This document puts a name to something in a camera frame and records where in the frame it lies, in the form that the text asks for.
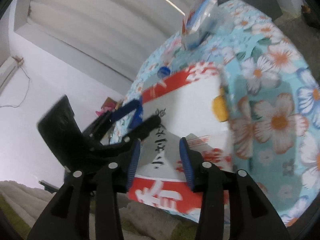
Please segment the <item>red white paper bag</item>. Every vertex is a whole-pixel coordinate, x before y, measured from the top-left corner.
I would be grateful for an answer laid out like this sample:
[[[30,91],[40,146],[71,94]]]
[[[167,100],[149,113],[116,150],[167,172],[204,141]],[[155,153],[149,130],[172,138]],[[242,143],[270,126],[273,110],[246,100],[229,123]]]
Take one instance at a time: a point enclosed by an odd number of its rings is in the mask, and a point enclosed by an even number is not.
[[[202,196],[187,184],[179,141],[185,138],[204,160],[231,170],[232,132],[219,68],[212,62],[191,64],[148,83],[140,98],[143,118],[156,114],[161,124],[141,144],[129,198],[168,211],[198,214]]]

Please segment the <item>clear plastic cup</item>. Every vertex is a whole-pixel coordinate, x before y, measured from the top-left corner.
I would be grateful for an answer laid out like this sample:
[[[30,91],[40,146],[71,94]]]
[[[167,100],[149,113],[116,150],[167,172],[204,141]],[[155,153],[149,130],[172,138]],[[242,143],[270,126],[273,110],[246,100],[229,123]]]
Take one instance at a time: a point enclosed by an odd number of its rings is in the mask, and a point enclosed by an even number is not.
[[[234,29],[234,18],[225,9],[214,7],[204,13],[204,27],[206,33],[214,35],[228,35]]]

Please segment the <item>white curtain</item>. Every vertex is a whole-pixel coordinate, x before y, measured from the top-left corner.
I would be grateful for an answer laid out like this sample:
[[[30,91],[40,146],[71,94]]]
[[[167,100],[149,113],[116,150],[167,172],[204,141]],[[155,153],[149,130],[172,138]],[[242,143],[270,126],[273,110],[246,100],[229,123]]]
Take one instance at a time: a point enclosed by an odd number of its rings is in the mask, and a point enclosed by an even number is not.
[[[27,23],[128,80],[195,0],[27,0]]]

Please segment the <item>floral blue quilt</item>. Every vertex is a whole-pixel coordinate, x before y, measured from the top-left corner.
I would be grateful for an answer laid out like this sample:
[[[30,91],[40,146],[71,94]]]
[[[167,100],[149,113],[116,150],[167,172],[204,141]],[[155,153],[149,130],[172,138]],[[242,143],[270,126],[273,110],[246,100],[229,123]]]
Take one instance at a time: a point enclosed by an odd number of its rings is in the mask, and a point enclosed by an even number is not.
[[[291,228],[306,222],[303,214],[319,194],[319,85],[267,15],[241,0],[222,7],[234,16],[234,31],[208,37],[185,67],[209,61],[224,72],[235,133],[231,165],[248,169]],[[126,101],[140,96],[177,37],[142,64]]]

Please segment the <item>dark cardboard box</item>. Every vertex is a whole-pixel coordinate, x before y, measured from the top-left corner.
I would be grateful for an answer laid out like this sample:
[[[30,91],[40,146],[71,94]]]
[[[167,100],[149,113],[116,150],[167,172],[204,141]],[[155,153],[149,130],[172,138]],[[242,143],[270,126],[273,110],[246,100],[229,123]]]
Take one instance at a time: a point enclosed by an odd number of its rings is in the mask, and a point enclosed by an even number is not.
[[[319,20],[316,14],[307,5],[301,6],[301,12],[308,26],[318,30],[320,29]]]

